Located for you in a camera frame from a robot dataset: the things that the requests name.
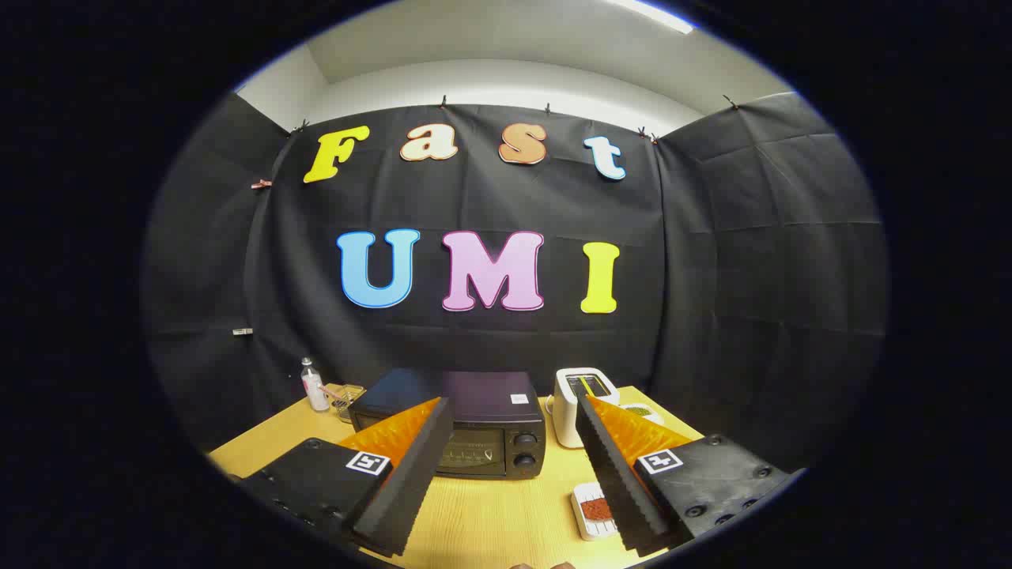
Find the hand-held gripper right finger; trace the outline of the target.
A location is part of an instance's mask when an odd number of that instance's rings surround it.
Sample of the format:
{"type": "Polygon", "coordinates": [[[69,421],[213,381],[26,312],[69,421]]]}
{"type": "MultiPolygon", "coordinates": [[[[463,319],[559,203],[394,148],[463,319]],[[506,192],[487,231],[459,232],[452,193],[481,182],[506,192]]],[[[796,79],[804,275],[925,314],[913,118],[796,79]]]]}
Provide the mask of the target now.
{"type": "Polygon", "coordinates": [[[576,428],[622,544],[640,557],[710,541],[795,482],[731,437],[687,439],[590,395],[578,397],[576,428]]]}

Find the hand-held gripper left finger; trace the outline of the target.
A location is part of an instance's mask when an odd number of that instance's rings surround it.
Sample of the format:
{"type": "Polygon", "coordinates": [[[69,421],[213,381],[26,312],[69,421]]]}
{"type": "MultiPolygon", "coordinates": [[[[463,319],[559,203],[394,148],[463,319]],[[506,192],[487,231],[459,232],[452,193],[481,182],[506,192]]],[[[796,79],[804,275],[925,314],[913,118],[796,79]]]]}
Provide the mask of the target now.
{"type": "Polygon", "coordinates": [[[433,398],[340,443],[308,437],[237,484],[329,543],[398,556],[452,428],[451,401],[433,398]]]}

